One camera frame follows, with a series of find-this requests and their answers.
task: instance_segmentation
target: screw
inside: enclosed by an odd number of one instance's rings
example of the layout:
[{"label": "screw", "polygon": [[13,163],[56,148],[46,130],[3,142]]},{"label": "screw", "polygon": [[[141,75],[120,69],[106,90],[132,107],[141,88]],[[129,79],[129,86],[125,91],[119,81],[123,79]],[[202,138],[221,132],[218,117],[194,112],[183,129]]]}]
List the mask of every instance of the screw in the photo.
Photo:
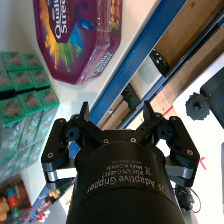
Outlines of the screw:
[{"label": "screw", "polygon": [[187,154],[190,155],[190,156],[194,155],[194,153],[191,150],[187,150]]},{"label": "screw", "polygon": [[52,158],[54,156],[54,154],[51,152],[51,153],[48,153],[48,155],[47,155],[47,158]]},{"label": "screw", "polygon": [[198,103],[196,103],[194,106],[193,106],[193,110],[195,111],[195,112],[198,112],[198,111],[200,111],[201,110],[201,105],[200,104],[198,104]]},{"label": "screw", "polygon": [[136,139],[135,138],[131,138],[131,142],[135,143]]},{"label": "screw", "polygon": [[113,109],[110,109],[109,110],[109,115],[113,115],[113,112],[114,112],[114,110]]},{"label": "screw", "polygon": [[105,139],[103,140],[103,143],[108,144],[108,143],[109,143],[109,140],[108,140],[107,138],[105,138]]}]

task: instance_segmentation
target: colorful packaging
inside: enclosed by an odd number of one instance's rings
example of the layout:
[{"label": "colorful packaging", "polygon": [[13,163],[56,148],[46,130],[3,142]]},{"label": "colorful packaging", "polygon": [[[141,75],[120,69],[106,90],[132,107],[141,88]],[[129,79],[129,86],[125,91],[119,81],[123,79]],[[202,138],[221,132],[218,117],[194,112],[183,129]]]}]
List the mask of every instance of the colorful packaging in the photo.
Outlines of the colorful packaging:
[{"label": "colorful packaging", "polygon": [[16,154],[17,152],[0,161],[0,183],[12,176]]},{"label": "colorful packaging", "polygon": [[6,71],[0,71],[0,100],[15,96],[15,88]]},{"label": "colorful packaging", "polygon": [[7,204],[2,207],[1,211],[6,212],[6,220],[0,222],[1,224],[21,224],[25,223],[25,217],[29,215],[30,201],[26,192],[24,183],[20,180],[14,179],[11,187],[2,186],[0,189],[0,203],[4,201],[11,207],[11,211],[6,210]]},{"label": "colorful packaging", "polygon": [[34,143],[38,125],[43,113],[43,106],[36,91],[24,93],[18,96],[26,114],[26,121],[18,150],[22,150]]},{"label": "colorful packaging", "polygon": [[36,90],[50,87],[51,82],[44,69],[28,71]]},{"label": "colorful packaging", "polygon": [[121,40],[122,0],[34,0],[39,47],[54,79],[99,76]]},{"label": "colorful packaging", "polygon": [[39,124],[35,142],[44,139],[47,136],[60,104],[54,90],[51,88],[37,91],[37,95],[44,107],[44,112]]},{"label": "colorful packaging", "polygon": [[26,69],[23,55],[19,52],[2,52],[2,59],[7,71],[21,71]]},{"label": "colorful packaging", "polygon": [[32,146],[29,146],[16,154],[16,160],[12,174],[13,176],[26,169],[31,148]]},{"label": "colorful packaging", "polygon": [[23,54],[23,59],[28,70],[43,68],[36,54]]},{"label": "colorful packaging", "polygon": [[0,101],[0,161],[17,151],[25,118],[17,97]]},{"label": "colorful packaging", "polygon": [[27,167],[33,165],[39,160],[40,155],[42,153],[43,144],[44,140],[41,140],[32,146]]},{"label": "colorful packaging", "polygon": [[18,201],[16,197],[15,190],[13,188],[7,189],[8,202],[12,211],[13,219],[17,219],[20,216]]},{"label": "colorful packaging", "polygon": [[34,84],[29,76],[28,71],[15,71],[8,73],[17,93],[35,90]]}]

